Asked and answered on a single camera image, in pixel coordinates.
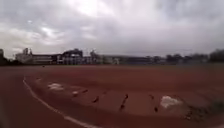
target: white marking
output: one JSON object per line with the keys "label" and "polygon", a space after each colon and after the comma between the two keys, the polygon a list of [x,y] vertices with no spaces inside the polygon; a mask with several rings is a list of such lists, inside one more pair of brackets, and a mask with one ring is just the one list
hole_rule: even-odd
{"label": "white marking", "polygon": [[80,126],[82,126],[82,127],[84,127],[84,128],[102,128],[102,127],[98,127],[98,126],[95,126],[95,125],[88,124],[88,123],[86,123],[86,122],[80,121],[80,120],[78,120],[78,119],[75,119],[75,118],[73,118],[73,117],[71,117],[71,116],[68,116],[68,115],[64,114],[63,112],[61,112],[61,111],[59,111],[59,110],[53,108],[52,106],[50,106],[49,104],[47,104],[45,101],[43,101],[42,99],[40,99],[40,98],[37,96],[37,94],[35,94],[35,93],[33,92],[33,90],[31,89],[31,87],[26,83],[25,79],[26,79],[26,78],[24,77],[24,79],[23,79],[23,83],[24,83],[26,89],[27,89],[27,90],[30,92],[30,94],[32,95],[32,97],[35,98],[35,99],[36,99],[37,101],[39,101],[40,103],[42,103],[45,107],[47,107],[47,108],[50,109],[51,111],[53,111],[53,112],[55,112],[55,113],[61,115],[65,120],[68,120],[68,121],[70,121],[70,122],[72,122],[72,123],[74,123],[74,124],[80,125]]}
{"label": "white marking", "polygon": [[180,105],[180,104],[182,104],[182,101],[174,99],[170,96],[163,96],[160,102],[160,105],[163,106],[164,108],[168,108],[169,106]]}
{"label": "white marking", "polygon": [[62,85],[58,84],[58,83],[53,83],[50,85],[47,85],[50,90],[56,90],[56,91],[60,91],[60,90],[64,90],[64,88],[62,87]]}
{"label": "white marking", "polygon": [[73,94],[73,95],[78,95],[79,92],[78,92],[78,91],[73,91],[72,94]]}

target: gray cloud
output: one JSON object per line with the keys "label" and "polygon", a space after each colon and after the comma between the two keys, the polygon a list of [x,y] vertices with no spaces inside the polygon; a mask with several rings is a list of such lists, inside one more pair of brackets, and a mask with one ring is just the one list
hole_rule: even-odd
{"label": "gray cloud", "polygon": [[164,55],[224,47],[222,0],[0,0],[0,47]]}

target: tree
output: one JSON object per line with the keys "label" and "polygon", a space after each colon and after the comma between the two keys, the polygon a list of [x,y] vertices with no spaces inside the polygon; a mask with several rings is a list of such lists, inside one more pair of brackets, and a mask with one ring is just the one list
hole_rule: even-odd
{"label": "tree", "polygon": [[210,54],[210,62],[224,62],[224,50],[215,50]]}

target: dirt ground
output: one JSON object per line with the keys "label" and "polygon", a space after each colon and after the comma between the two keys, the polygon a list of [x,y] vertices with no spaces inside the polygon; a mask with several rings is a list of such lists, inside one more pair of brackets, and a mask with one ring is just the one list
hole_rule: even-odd
{"label": "dirt ground", "polygon": [[38,68],[42,78],[84,87],[186,91],[224,83],[218,66],[55,66]]}
{"label": "dirt ground", "polygon": [[[170,123],[170,127],[187,128],[223,123],[223,65],[27,69],[28,81],[41,98],[68,114],[100,126],[145,128]],[[63,90],[50,90],[48,85],[52,83],[62,85]],[[164,108],[162,99],[167,97],[180,101],[181,105]]]}

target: field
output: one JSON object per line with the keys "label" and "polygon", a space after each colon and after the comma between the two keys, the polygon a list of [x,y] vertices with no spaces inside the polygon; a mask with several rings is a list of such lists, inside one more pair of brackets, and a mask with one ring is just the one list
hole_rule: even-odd
{"label": "field", "polygon": [[[181,127],[197,127],[194,122],[207,126],[207,120],[222,123],[216,117],[224,111],[223,65],[46,66],[29,67],[26,76],[43,99],[67,113],[74,109],[68,106],[90,113],[97,109],[111,118],[141,119],[138,127],[155,117],[174,118]],[[49,89],[50,84],[63,88]],[[102,123],[102,118],[89,121]]]}

